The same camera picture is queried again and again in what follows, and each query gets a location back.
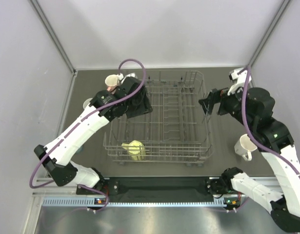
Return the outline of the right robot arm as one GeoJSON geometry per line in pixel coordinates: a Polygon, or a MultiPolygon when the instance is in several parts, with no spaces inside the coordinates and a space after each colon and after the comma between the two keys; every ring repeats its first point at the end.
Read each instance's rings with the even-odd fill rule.
{"type": "Polygon", "coordinates": [[[225,170],[219,177],[226,193],[240,192],[261,205],[279,228],[288,233],[300,233],[300,163],[294,140],[285,124],[273,118],[275,100],[262,88],[247,91],[245,108],[241,104],[242,90],[228,94],[228,90],[213,89],[207,98],[200,99],[206,115],[219,104],[218,115],[230,114],[239,123],[247,122],[261,155],[271,166],[281,192],[258,183],[241,169],[225,170]]]}

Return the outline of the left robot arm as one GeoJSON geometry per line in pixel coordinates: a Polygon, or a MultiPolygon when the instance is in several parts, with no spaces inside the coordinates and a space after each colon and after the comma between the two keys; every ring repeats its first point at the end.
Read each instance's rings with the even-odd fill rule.
{"type": "Polygon", "coordinates": [[[110,75],[114,90],[102,90],[90,100],[80,116],[56,139],[45,146],[38,145],[34,153],[57,186],[81,184],[92,193],[104,188],[102,175],[94,168],[72,162],[76,151],[99,129],[126,115],[138,117],[153,111],[147,89],[135,73],[110,75]]]}

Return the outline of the yellow mug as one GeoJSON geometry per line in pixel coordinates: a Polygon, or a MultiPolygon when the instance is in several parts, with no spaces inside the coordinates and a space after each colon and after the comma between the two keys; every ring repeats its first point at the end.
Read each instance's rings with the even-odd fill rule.
{"type": "Polygon", "coordinates": [[[121,147],[127,151],[132,160],[140,161],[145,159],[145,146],[140,141],[133,140],[130,143],[122,143],[121,147]]]}

